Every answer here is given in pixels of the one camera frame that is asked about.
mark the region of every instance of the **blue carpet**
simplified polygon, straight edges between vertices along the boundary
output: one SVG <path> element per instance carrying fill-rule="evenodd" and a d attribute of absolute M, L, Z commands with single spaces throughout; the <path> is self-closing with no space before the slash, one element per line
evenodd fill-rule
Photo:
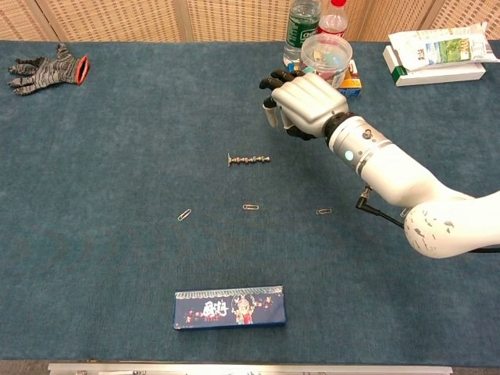
<path fill-rule="evenodd" d="M 500 65 L 396 87 L 384 46 L 353 43 L 350 109 L 450 188 L 497 191 Z M 500 366 L 500 255 L 421 256 L 355 209 L 324 140 L 271 128 L 282 43 L 68 47 L 84 84 L 19 97 L 7 67 L 55 44 L 0 42 L 0 358 Z M 177 290 L 279 284 L 285 327 L 172 328 Z"/>

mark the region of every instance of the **robotic arm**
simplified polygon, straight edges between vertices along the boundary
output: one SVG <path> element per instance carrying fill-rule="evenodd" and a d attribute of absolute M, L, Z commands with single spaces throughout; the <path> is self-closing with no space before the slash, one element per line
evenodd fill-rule
<path fill-rule="evenodd" d="M 263 108 L 277 127 L 276 108 L 288 134 L 304 140 L 326 138 L 328 148 L 352 168 L 367 188 L 358 208 L 366 205 L 371 190 L 391 205 L 408 211 L 406 238 L 419 253 L 448 258 L 465 252 L 491 252 L 500 244 L 500 191 L 474 198 L 441 183 L 428 169 L 348 111 L 344 95 L 314 73 L 276 70 L 260 83 L 272 90 Z"/>

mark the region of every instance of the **glove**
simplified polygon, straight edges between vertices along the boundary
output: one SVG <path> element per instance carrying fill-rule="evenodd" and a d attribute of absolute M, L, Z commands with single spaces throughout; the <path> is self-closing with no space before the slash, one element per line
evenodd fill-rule
<path fill-rule="evenodd" d="M 9 82 L 9 86 L 15 88 L 16 94 L 32 94 L 41 88 L 63 82 L 68 84 L 84 82 L 90 69 L 87 55 L 81 59 L 75 59 L 62 43 L 57 45 L 56 51 L 56 59 L 43 56 L 36 59 L 16 59 L 17 65 L 10 66 L 9 72 L 27 76 Z"/>

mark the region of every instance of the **orange box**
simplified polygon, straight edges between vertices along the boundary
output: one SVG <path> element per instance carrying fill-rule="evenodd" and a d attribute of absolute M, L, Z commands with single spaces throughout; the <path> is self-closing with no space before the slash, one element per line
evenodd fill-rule
<path fill-rule="evenodd" d="M 354 60 L 349 62 L 345 78 L 337 90 L 347 98 L 358 98 L 361 95 L 361 80 Z"/>

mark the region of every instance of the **beige wall panel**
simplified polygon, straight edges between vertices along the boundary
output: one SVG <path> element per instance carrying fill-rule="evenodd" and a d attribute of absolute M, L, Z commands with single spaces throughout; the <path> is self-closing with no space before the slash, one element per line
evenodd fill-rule
<path fill-rule="evenodd" d="M 34 13 L 29 0 L 0 0 L 0 39 L 10 41 L 51 41 L 55 35 L 41 12 Z"/>
<path fill-rule="evenodd" d="M 434 0 L 369 0 L 373 2 L 360 35 L 362 41 L 388 41 L 389 34 L 418 30 Z"/>
<path fill-rule="evenodd" d="M 483 21 L 487 21 L 487 38 L 500 39 L 500 0 L 446 0 L 430 28 L 463 27 Z"/>
<path fill-rule="evenodd" d="M 346 38 L 357 38 L 370 0 L 349 0 Z M 195 41 L 284 41 L 291 0 L 187 0 Z"/>
<path fill-rule="evenodd" d="M 180 41 L 172 0 L 43 0 L 66 41 Z"/>

